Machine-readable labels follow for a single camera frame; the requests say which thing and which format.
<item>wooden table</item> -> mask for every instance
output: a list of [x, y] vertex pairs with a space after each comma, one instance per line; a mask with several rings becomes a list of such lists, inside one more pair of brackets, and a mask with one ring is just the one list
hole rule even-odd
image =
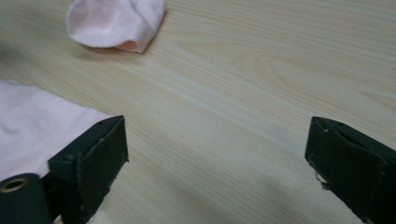
[[305, 144], [320, 116], [396, 148], [396, 1], [169, 0], [144, 54], [74, 42], [71, 3], [0, 2], [0, 78], [125, 116], [92, 224], [361, 223]]

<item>metal ring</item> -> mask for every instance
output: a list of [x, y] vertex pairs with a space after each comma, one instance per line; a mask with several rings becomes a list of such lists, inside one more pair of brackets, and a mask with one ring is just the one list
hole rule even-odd
[[12, 191], [23, 188], [28, 182], [29, 182], [29, 179], [27, 179], [27, 178], [18, 178], [18, 179], [10, 180], [6, 184], [1, 186], [0, 192], [10, 193]]

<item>pink fabric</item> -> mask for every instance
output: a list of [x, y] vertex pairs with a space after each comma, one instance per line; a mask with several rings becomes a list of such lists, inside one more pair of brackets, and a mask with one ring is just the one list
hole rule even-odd
[[67, 12], [67, 32], [86, 46], [143, 53], [165, 5], [165, 0], [76, 0]]
[[0, 80], [0, 181], [23, 173], [45, 175], [48, 159], [110, 117], [39, 88]]

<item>crumpled cloth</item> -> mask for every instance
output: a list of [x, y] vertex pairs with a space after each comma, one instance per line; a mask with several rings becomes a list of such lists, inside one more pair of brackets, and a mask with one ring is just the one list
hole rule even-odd
[[47, 161], [112, 116], [13, 80], [0, 80], [0, 181], [49, 172]]
[[143, 53], [165, 6], [166, 0], [76, 0], [66, 15], [67, 33], [89, 47]]

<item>black cylinder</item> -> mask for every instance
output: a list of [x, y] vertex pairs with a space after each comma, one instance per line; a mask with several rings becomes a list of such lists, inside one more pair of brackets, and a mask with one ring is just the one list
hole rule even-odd
[[0, 223], [51, 223], [38, 175], [15, 175], [0, 182]]

